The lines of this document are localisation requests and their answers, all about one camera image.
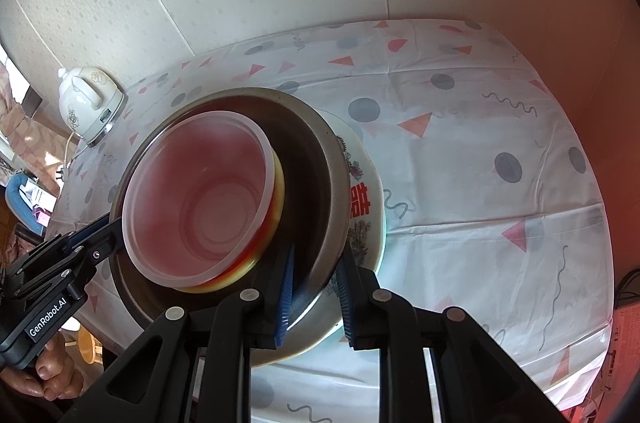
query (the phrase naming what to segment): finger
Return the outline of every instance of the finger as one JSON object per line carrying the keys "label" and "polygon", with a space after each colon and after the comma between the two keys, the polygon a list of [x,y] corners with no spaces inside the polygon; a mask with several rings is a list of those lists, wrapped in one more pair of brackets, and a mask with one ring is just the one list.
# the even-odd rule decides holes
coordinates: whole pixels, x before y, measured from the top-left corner
{"label": "finger", "polygon": [[71,383],[75,370],[75,364],[71,356],[66,355],[62,372],[57,374],[51,379],[45,381],[42,386],[44,387],[44,397],[49,400],[55,400],[60,394],[65,392],[65,389]]}
{"label": "finger", "polygon": [[57,333],[49,342],[36,361],[36,371],[43,380],[51,379],[60,374],[65,363],[65,338]]}
{"label": "finger", "polygon": [[42,386],[31,374],[6,367],[0,373],[0,379],[14,390],[27,396],[41,397]]}
{"label": "finger", "polygon": [[71,378],[71,383],[66,387],[64,392],[58,396],[58,399],[71,399],[80,396],[82,386],[84,385],[84,377],[77,369]]}

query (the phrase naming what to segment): metal basin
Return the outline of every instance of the metal basin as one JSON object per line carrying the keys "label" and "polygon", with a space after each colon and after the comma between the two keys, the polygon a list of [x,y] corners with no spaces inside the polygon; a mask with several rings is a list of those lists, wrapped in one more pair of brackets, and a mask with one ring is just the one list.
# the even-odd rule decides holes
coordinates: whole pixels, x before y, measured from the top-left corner
{"label": "metal basin", "polygon": [[[266,133],[282,163],[284,210],[271,244],[294,243],[294,293],[289,318],[293,323],[334,272],[350,215],[350,179],[342,148],[324,119],[299,99],[273,90],[240,88],[205,96],[178,111],[155,129],[134,154],[120,181],[110,218],[114,220],[122,214],[133,171],[158,137],[194,114],[215,110],[236,111],[251,118]],[[110,257],[110,266],[120,298],[142,328],[171,306],[188,311],[215,306],[230,293],[249,287],[253,278],[249,272],[220,291],[190,294],[149,281],[124,251]]]}

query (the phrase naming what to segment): white kettle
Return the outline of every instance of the white kettle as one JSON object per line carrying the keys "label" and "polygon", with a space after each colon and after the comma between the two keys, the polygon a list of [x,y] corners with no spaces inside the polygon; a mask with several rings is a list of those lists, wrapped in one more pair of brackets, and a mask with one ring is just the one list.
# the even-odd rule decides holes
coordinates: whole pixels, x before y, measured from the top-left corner
{"label": "white kettle", "polygon": [[65,123],[85,140],[95,145],[109,130],[124,103],[116,83],[98,68],[60,68],[60,114]]}

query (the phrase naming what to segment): pink bowl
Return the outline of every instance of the pink bowl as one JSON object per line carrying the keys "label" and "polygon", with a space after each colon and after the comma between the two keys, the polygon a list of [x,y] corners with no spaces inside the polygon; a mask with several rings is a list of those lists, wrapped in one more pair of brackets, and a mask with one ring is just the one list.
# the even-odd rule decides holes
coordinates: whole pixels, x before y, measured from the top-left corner
{"label": "pink bowl", "polygon": [[135,267],[172,288],[216,278],[264,222],[274,172],[267,136],[242,114],[210,111],[166,131],[125,194],[122,228]]}

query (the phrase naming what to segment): silver bolt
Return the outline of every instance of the silver bolt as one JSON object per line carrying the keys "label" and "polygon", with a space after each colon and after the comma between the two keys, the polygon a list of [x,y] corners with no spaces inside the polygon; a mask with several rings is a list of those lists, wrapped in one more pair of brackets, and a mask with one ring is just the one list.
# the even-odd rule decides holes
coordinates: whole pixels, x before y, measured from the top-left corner
{"label": "silver bolt", "polygon": [[466,313],[460,308],[447,309],[447,318],[452,322],[462,322],[465,319]]}
{"label": "silver bolt", "polygon": [[184,316],[184,309],[179,306],[174,306],[165,311],[164,316],[167,320],[180,320]]}
{"label": "silver bolt", "polygon": [[248,288],[243,289],[240,292],[240,298],[245,302],[251,302],[252,300],[256,300],[260,296],[260,292],[257,289]]}
{"label": "silver bolt", "polygon": [[391,292],[388,289],[376,289],[371,296],[373,300],[378,302],[389,302],[391,300]]}

